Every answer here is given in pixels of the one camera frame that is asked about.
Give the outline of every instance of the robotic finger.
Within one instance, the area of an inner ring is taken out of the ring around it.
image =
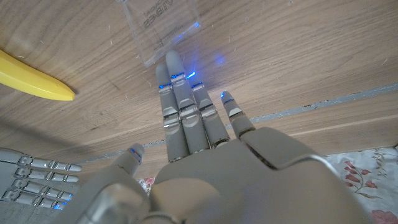
[[[164,118],[167,157],[169,162],[174,162],[189,155],[188,145],[166,65],[160,64],[156,67],[156,79]]]
[[[0,162],[9,162],[19,166],[31,166],[43,169],[56,169],[72,172],[81,171],[81,166],[79,165],[34,158],[19,151],[5,148],[0,148]]]
[[[62,210],[67,202],[61,200],[54,200],[52,198],[45,198],[43,195],[31,194],[28,192],[23,192],[20,190],[7,191],[3,197],[2,201],[16,202],[24,205],[33,205],[44,208],[52,208]]]
[[[65,181],[65,182],[77,182],[79,177],[69,174],[60,174],[53,171],[30,169],[28,167],[18,168],[15,172],[15,176],[19,178],[30,178],[40,180],[52,180],[52,181]]]
[[[176,51],[166,54],[166,64],[177,100],[180,120],[183,126],[188,149],[191,154],[209,149],[207,136],[200,112],[187,80],[181,58]]]
[[[238,139],[246,132],[256,130],[228,91],[221,94],[221,100]]]

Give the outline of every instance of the pink flower pattern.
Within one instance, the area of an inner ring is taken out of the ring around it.
[[[347,166],[344,168],[344,170],[347,170],[349,172],[349,174],[346,175],[346,180],[352,181],[352,182],[345,181],[345,185],[347,185],[348,187],[355,187],[356,190],[353,193],[360,194],[367,198],[380,198],[375,195],[369,195],[360,192],[360,190],[364,187],[378,189],[378,186],[375,183],[373,183],[371,180],[365,182],[363,179],[364,175],[371,173],[370,171],[368,171],[367,169],[363,169],[360,172],[357,168],[355,168],[355,166],[350,161],[345,161],[345,164],[347,164]]]
[[[398,224],[398,218],[392,212],[373,210],[372,217],[376,224]]]

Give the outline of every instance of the wood grain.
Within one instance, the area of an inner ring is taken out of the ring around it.
[[[252,118],[398,82],[397,1],[195,2],[202,30],[175,49],[187,71],[201,76],[218,108],[225,89]],[[164,138],[155,66],[145,68],[138,57],[122,5],[4,0],[0,9],[0,49],[76,93],[73,102],[59,102],[0,86],[2,147],[75,162]],[[329,117],[319,114],[314,130],[347,126],[334,129],[339,135],[303,141],[339,143],[356,133],[355,142],[342,144],[345,151],[396,139],[387,134],[395,133],[394,124],[380,130],[383,142],[355,130],[358,125],[362,131],[379,130],[385,121],[395,121],[383,119],[395,115],[383,115],[392,110],[388,105],[361,108],[353,113],[374,110],[375,116],[358,119],[340,111],[334,119],[342,123],[329,124]],[[228,123],[225,113],[220,115]],[[368,119],[379,120],[356,123]],[[299,126],[285,125],[281,130],[289,134]],[[328,152],[336,152],[332,144],[325,147]]]

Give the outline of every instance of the blue led light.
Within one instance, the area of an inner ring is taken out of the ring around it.
[[[229,100],[225,101],[224,104],[228,103],[229,101],[233,101],[233,100],[234,100],[234,99],[229,99]]]
[[[195,72],[192,72],[192,73],[187,77],[187,79],[191,78],[191,77],[194,76],[194,75],[195,75]]]

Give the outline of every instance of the fingertip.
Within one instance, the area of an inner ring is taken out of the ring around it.
[[[79,172],[81,171],[81,166],[76,164],[71,164],[68,171]]]
[[[79,181],[79,177],[75,176],[75,175],[69,175],[66,179],[66,182],[78,182]]]
[[[176,75],[185,72],[180,54],[175,50],[170,50],[166,54],[166,64],[169,70],[169,75]]]
[[[141,144],[135,143],[130,147],[130,150],[132,152],[135,152],[139,157],[141,157],[141,159],[144,158],[144,154],[145,154],[145,149],[144,146],[142,146]]]
[[[230,101],[230,100],[233,100],[232,95],[231,95],[228,91],[222,92],[222,94],[221,94],[221,101],[222,101],[223,103],[226,103],[226,102],[228,102],[228,101]]]
[[[169,77],[169,72],[167,71],[167,66],[163,63],[156,66],[156,80],[159,86],[163,86],[170,83],[170,77]]]

